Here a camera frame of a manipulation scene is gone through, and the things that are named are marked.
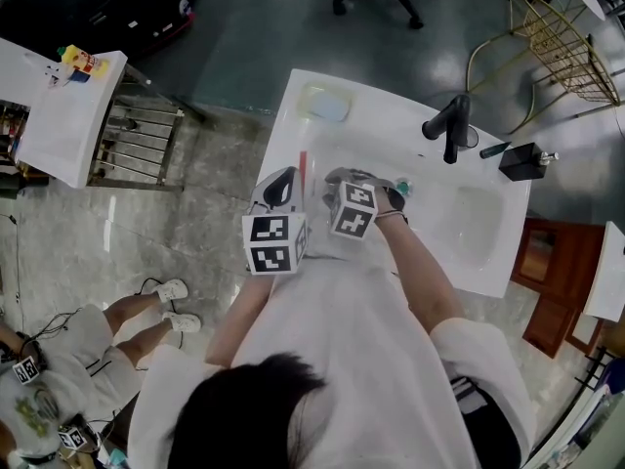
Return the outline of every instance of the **black faucet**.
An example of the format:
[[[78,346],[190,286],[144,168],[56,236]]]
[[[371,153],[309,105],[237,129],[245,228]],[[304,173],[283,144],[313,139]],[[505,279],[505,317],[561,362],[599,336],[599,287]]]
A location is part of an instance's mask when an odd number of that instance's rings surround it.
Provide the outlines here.
[[[440,134],[447,131],[445,154],[442,157],[445,163],[455,163],[458,159],[458,147],[467,145],[470,110],[471,99],[465,94],[460,94],[453,98],[443,111],[421,127],[423,135],[430,141],[435,141]]]

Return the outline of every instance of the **black soap dispenser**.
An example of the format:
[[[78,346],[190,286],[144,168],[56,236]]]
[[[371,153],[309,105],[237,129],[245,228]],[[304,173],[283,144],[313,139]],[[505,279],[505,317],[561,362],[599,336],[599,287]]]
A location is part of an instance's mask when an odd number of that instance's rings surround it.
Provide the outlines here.
[[[536,143],[530,143],[504,151],[499,170],[511,181],[542,179],[545,177],[547,166],[559,158],[556,152],[547,153]]]

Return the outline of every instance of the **bracelet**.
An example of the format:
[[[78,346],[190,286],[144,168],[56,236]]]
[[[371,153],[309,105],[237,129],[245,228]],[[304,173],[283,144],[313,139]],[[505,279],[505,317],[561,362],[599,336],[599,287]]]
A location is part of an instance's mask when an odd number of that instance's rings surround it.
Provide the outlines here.
[[[408,224],[408,218],[400,210],[389,210],[388,212],[383,212],[382,214],[378,214],[378,217],[375,218],[375,222],[377,222],[378,219],[384,219],[385,217],[391,217],[394,215],[400,215],[401,217],[403,217],[403,220],[405,221],[405,223]]]

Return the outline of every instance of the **black hair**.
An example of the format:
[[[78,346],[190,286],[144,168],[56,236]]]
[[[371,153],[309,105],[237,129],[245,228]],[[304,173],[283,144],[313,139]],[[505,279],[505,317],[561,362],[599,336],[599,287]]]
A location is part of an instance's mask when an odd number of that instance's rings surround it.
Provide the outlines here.
[[[255,467],[288,469],[291,415],[302,397],[325,382],[291,354],[217,372],[195,388],[173,433],[168,469]]]

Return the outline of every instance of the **person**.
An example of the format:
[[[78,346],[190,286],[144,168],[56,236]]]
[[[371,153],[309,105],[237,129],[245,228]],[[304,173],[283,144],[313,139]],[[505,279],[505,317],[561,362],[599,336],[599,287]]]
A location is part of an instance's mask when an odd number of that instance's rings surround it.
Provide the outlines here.
[[[139,360],[153,351],[170,330],[196,332],[198,317],[166,311],[162,321],[128,341],[113,346],[124,321],[149,307],[188,296],[180,279],[156,286],[147,295],[124,297],[105,311],[87,305],[76,312],[58,335],[33,339],[16,334],[0,322],[0,342],[18,361],[32,356],[42,368],[32,382],[22,384],[12,371],[0,370],[0,460],[9,466],[60,465],[60,426],[80,414],[85,421],[110,418],[139,393]]]
[[[317,258],[248,278],[205,362],[156,349],[130,426],[133,469],[521,467],[535,417],[504,335],[465,318],[376,194],[397,276]]]

